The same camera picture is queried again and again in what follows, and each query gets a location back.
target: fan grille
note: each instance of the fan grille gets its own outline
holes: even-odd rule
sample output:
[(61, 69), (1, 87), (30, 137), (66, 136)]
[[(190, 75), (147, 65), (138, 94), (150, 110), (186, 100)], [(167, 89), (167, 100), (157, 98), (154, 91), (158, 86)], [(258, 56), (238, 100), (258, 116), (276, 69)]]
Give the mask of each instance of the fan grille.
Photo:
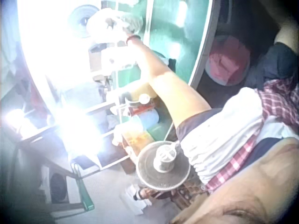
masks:
[(188, 177), (190, 164), (183, 153), (179, 153), (174, 161), (174, 168), (168, 173), (160, 173), (154, 168), (157, 149), (170, 141), (158, 141), (146, 146), (138, 156), (137, 174), (148, 187), (167, 191), (179, 187)]

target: floor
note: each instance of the floor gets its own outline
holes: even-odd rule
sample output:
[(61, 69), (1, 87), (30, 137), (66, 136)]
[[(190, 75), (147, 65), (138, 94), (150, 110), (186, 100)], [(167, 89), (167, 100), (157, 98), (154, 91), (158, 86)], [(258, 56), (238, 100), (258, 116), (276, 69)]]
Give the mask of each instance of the floor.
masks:
[[(273, 44), (278, 26), (258, 0), (233, 1), (233, 15), (229, 28), (218, 29), (216, 35), (232, 35), (238, 38), (251, 52), (251, 66)], [(223, 107), (243, 87), (244, 81), (235, 86), (215, 83), (204, 72), (197, 87), (212, 108)]]

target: plastic container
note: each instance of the plastic container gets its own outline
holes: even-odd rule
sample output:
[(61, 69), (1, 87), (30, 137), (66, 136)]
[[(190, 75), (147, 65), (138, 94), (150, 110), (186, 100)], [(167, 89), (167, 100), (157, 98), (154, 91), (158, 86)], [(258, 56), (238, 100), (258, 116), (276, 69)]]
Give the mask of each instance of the plastic container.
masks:
[(132, 122), (133, 126), (138, 127), (140, 132), (143, 132), (150, 127), (157, 124), (159, 121), (158, 112), (155, 109), (146, 111), (141, 114), (134, 115), (130, 122)]

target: bracelet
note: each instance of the bracelet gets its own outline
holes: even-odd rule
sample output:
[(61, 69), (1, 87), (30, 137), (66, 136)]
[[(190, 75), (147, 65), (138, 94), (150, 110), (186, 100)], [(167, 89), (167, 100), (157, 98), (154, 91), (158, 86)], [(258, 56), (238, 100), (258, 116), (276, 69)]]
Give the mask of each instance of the bracelet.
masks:
[(139, 35), (132, 35), (132, 36), (129, 36), (126, 40), (126, 44), (128, 45), (128, 41), (129, 40), (132, 40), (133, 38), (138, 38), (139, 40), (141, 40), (141, 37)]

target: hand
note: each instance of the hand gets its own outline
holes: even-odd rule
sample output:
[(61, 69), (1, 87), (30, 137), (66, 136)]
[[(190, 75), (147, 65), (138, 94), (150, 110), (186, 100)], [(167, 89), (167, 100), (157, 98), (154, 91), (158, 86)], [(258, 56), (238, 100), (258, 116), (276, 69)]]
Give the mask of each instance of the hand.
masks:
[(149, 188), (143, 188), (140, 191), (140, 196), (143, 199), (148, 199), (150, 196), (152, 196), (156, 192), (157, 192), (156, 190), (152, 190), (152, 189), (149, 189)]

